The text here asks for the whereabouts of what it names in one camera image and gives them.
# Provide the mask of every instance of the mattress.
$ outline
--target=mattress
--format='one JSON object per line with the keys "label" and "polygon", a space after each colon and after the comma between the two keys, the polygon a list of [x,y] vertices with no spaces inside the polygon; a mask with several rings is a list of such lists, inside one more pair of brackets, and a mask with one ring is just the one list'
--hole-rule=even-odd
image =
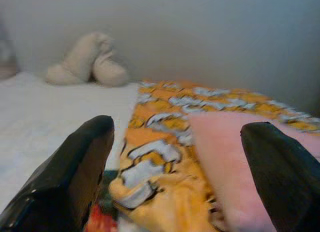
{"label": "mattress", "polygon": [[83,122],[112,116],[115,140],[106,169],[118,152],[138,95],[138,85],[105,88],[95,83],[53,86],[28,72],[0,82],[0,212],[32,172]]}

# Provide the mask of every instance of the plush toy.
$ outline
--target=plush toy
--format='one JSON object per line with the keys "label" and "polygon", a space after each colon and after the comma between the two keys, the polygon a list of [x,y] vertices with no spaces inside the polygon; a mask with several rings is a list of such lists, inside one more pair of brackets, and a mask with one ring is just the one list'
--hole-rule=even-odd
{"label": "plush toy", "polygon": [[110,60],[113,40],[101,32],[81,37],[62,63],[48,68],[45,80],[53,85],[81,84],[93,77],[108,87],[128,82],[127,71]]}
{"label": "plush toy", "polygon": [[108,87],[122,86],[129,80],[127,71],[122,66],[112,61],[113,55],[113,51],[100,54],[96,58],[92,70],[93,77],[98,82]]}

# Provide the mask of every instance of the pillow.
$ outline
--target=pillow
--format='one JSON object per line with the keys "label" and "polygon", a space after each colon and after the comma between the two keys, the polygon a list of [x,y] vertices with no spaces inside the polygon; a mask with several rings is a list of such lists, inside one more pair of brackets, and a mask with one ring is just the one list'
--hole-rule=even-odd
{"label": "pillow", "polygon": [[237,112],[196,113],[189,116],[196,153],[213,187],[217,202],[234,232],[275,232],[258,195],[244,153],[240,131],[252,122],[270,122],[298,140],[319,160],[320,139],[262,116]]}

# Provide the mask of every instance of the orange blanket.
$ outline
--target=orange blanket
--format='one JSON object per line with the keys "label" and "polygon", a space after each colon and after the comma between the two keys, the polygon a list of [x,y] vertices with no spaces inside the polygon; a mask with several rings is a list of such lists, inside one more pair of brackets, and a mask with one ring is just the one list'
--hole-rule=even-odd
{"label": "orange blanket", "polygon": [[320,133],[320,120],[244,89],[188,82],[142,82],[109,187],[115,206],[151,232],[226,231],[223,215],[195,155],[187,114],[237,111]]}

